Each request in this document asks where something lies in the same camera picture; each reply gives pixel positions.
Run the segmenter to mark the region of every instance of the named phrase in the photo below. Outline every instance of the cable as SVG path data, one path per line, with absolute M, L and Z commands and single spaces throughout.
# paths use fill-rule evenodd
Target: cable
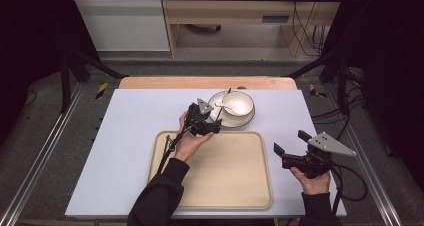
M 32 103 L 34 103 L 35 99 L 37 99 L 37 92 L 35 92 L 35 91 L 33 91 L 33 90 L 28 90 L 28 92 L 32 92 L 32 93 L 34 93 L 34 94 L 35 94 L 35 96 L 34 96 L 34 98 L 31 100 L 31 102 L 26 103 L 26 104 L 25 104 L 24 106 L 22 106 L 22 107 L 26 107 L 26 106 L 28 106 L 28 105 L 30 105 L 30 104 L 32 104 Z
M 356 177 L 358 177 L 359 180 L 361 180 L 362 185 L 364 186 L 364 193 L 363 193 L 363 195 L 361 197 L 359 197 L 359 198 L 350 198 L 350 197 L 347 197 L 347 196 L 345 196 L 345 195 L 342 194 L 341 195 L 341 198 L 346 199 L 346 200 L 349 200 L 349 201 L 352 201 L 352 202 L 360 202 L 360 201 L 364 200 L 367 197 L 367 195 L 368 195 L 368 186 L 367 186 L 367 183 L 365 182 L 365 180 L 362 178 L 362 176 L 359 175 L 359 173 L 357 173 L 355 170 L 353 170 L 353 169 L 351 169 L 349 167 L 346 167 L 346 166 L 343 166 L 343 165 L 340 165 L 340 164 L 336 164 L 334 162 L 333 162 L 333 164 L 336 167 L 339 167 L 339 168 L 342 168 L 342 169 L 346 169 L 346 170 L 350 171 L 351 173 L 355 174 Z
M 354 97 L 352 100 L 350 100 L 348 102 L 348 104 L 354 103 L 356 100 L 362 99 L 363 97 L 364 97 L 364 95 L 362 95 L 362 94 L 358 95 L 358 96 Z
M 319 36 L 319 42 L 315 41 L 315 35 L 317 34 Z M 314 26 L 314 31 L 312 32 L 312 46 L 318 51 L 319 54 L 322 53 L 322 49 L 324 48 L 324 37 L 325 37 L 325 26 L 321 26 L 321 31 L 319 30 L 318 25 Z
M 313 49 L 315 52 L 317 52 L 318 54 L 313 55 L 313 54 L 308 54 L 308 53 L 306 53 L 305 49 L 303 48 L 302 43 L 300 42 L 300 39 L 297 37 L 297 34 L 296 34 L 295 30 L 294 30 L 294 18 L 295 18 L 295 16 L 296 16 L 297 20 L 298 20 L 298 21 L 299 21 L 299 23 L 300 23 L 300 26 L 301 26 L 301 28 L 302 28 L 302 30 L 303 30 L 304 35 L 306 36 L 306 39 L 307 39 L 307 40 L 308 40 L 308 42 L 309 42 L 309 45 L 310 45 L 310 46 L 312 47 L 312 49 Z M 295 38 L 296 38 L 296 39 L 297 39 L 297 41 L 299 42 L 300 48 L 302 49 L 302 51 L 303 51 L 303 53 L 304 53 L 305 55 L 307 55 L 307 56 L 320 56 L 320 55 L 321 55 L 321 54 L 320 54 L 320 52 L 319 52 L 319 50 L 315 47 L 315 45 L 311 43 L 311 40 L 310 40 L 310 39 L 309 39 L 309 37 L 308 37 L 308 33 L 306 32 L 306 28 L 303 26 L 303 23 L 302 23 L 302 21 L 300 20 L 299 14 L 297 13 L 296 1 L 294 1 L 294 2 L 293 2 L 292 30 L 293 30 L 293 34 L 294 34 Z
M 328 115 L 328 114 L 331 114 L 331 113 L 337 113 L 338 111 L 340 111 L 340 109 L 334 109 L 334 110 L 329 111 L 327 113 L 323 113 L 323 114 L 318 114 L 318 115 L 311 116 L 311 118 L 319 118 L 321 116 L 325 116 L 325 115 Z
M 336 137 L 336 139 L 337 139 L 337 140 L 339 140 L 339 139 L 340 139 L 340 137 L 342 136 L 343 132 L 346 130 L 347 124 L 349 123 L 349 118 L 350 118 L 350 116 L 349 116 L 349 113 L 348 113 L 348 116 L 347 116 L 347 118 L 346 118 L 346 122 L 345 122 L 345 124 L 343 125 L 342 130 L 340 130 L 340 133 L 339 133 L 339 134 L 337 135 L 337 137 Z
M 343 121 L 343 120 L 345 120 L 345 119 L 347 119 L 347 117 L 342 118 L 342 119 L 337 119 L 337 120 L 334 120 L 334 121 L 330 121 L 330 122 L 315 123 L 315 124 L 334 124 L 334 123 L 337 123 L 337 122 Z
M 300 39 L 297 37 L 297 34 L 296 34 L 296 31 L 294 30 L 294 16 L 295 15 L 297 15 L 297 10 L 296 10 L 296 2 L 293 2 L 293 4 L 294 4 L 294 7 L 293 7 L 293 18 L 292 18 L 292 30 L 293 30 L 293 34 L 294 34 L 294 37 L 297 39 L 297 41 L 299 42 L 299 45 L 300 45 L 300 48 L 302 49 L 302 51 L 303 51 L 303 53 L 305 54 L 305 55 L 307 55 L 307 56 L 320 56 L 319 54 L 308 54 L 308 53 L 306 53 L 306 51 L 305 51 L 305 49 L 303 48 L 303 45 L 302 45 L 302 43 L 300 42 Z
M 319 118 L 314 118 L 314 119 L 312 119 L 312 121 L 319 121 L 321 119 L 331 118 L 331 117 L 336 116 L 338 113 L 339 112 L 336 112 L 336 113 L 333 113 L 333 114 L 329 114 L 329 115 L 325 115 L 325 116 L 321 116 Z
M 356 87 L 354 87 L 354 88 L 351 88 L 349 91 L 347 91 L 347 95 L 349 95 L 350 93 L 352 93 L 352 91 L 354 91 L 354 90 L 361 90 L 361 87 L 360 86 L 356 86 Z
M 172 141 L 171 145 L 169 146 L 168 150 L 163 154 L 162 159 L 160 161 L 159 167 L 158 167 L 158 171 L 157 173 L 161 173 L 163 166 L 165 165 L 166 160 L 168 159 L 169 155 L 171 154 L 171 152 L 173 152 L 175 150 L 175 147 L 177 146 L 178 142 L 184 137 L 184 135 L 191 130 L 191 126 L 186 128 L 186 124 L 184 124 L 185 130 L 181 131 L 177 137 L 175 137 L 175 139 Z
M 354 108 L 358 107 L 359 105 L 364 105 L 363 102 L 357 103 L 355 105 L 352 106 L 351 110 L 353 110 Z
M 356 83 L 355 86 L 360 87 L 360 85 L 364 84 L 364 80 L 358 77 L 355 73 L 350 70 L 350 67 L 347 68 L 347 78 L 350 80 L 350 83 Z
M 334 175 L 336 175 L 336 177 L 339 179 L 339 186 L 337 187 L 337 193 L 336 193 L 336 197 L 334 199 L 334 203 L 333 203 L 333 210 L 332 210 L 332 214 L 335 216 L 337 213 L 337 209 L 339 208 L 339 203 L 340 203 L 340 199 L 343 196 L 343 178 L 342 178 L 342 171 L 339 168 L 339 172 L 337 172 L 334 167 L 331 167 L 330 170 L 331 172 L 333 172 Z

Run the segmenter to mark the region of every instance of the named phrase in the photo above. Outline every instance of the white plate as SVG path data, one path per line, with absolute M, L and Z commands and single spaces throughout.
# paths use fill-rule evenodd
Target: white plate
M 214 108 L 209 116 L 213 121 L 216 121 L 219 111 L 221 110 L 221 107 L 216 107 L 215 103 L 220 103 L 222 101 L 222 98 L 224 98 L 224 96 L 227 94 L 227 92 L 228 91 L 221 91 L 212 96 L 211 99 L 209 99 L 209 105 Z M 222 126 L 236 128 L 249 123 L 253 119 L 253 116 L 255 116 L 255 107 L 253 107 L 252 112 L 247 116 L 231 116 L 228 115 L 224 110 L 222 110 L 221 114 L 219 115 L 219 118 L 222 119 Z

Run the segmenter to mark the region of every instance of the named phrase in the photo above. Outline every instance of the spoon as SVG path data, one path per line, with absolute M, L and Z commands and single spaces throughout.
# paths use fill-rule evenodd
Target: spoon
M 222 104 L 222 102 L 221 103 L 215 102 L 215 106 L 230 109 L 231 111 L 234 112 L 234 115 L 236 115 L 236 116 L 243 116 L 244 115 L 243 114 L 244 112 L 243 113 L 242 112 L 237 112 L 237 109 L 239 109 L 239 108 L 233 107 L 233 106 L 230 107 L 230 106 L 224 105 L 224 104 Z

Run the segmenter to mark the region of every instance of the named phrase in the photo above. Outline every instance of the white tabletop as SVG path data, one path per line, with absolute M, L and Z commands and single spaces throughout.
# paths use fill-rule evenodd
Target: white tabletop
M 155 137 L 177 130 L 178 118 L 197 98 L 208 101 L 223 89 L 117 89 L 65 215 L 77 218 L 125 218 L 147 184 Z M 255 131 L 265 145 L 273 202 L 265 210 L 177 209 L 173 218 L 274 218 L 304 214 L 302 188 L 281 158 L 276 142 L 288 154 L 304 155 L 306 143 L 298 130 L 316 135 L 299 90 L 243 90 L 255 102 L 253 120 L 240 128 Z M 330 185 L 331 202 L 336 194 Z M 342 202 L 338 216 L 346 215 Z

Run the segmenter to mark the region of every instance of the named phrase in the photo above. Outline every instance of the hand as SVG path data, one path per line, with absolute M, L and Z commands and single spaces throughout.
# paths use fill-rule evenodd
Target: hand
M 313 195 L 328 193 L 331 180 L 330 171 L 313 179 L 305 177 L 305 175 L 303 175 L 303 173 L 296 167 L 290 168 L 290 172 L 297 180 L 299 180 L 305 194 Z
M 180 129 L 178 133 L 182 132 L 184 127 L 184 121 L 187 116 L 187 111 L 184 112 L 180 117 Z M 214 133 L 208 133 L 202 137 L 196 137 L 191 133 L 187 133 L 180 141 L 177 143 L 175 156 L 174 158 L 179 159 L 183 162 L 187 162 L 187 160 L 193 156 L 193 154 L 197 151 L 197 149 L 202 146 L 203 143 L 207 142 Z

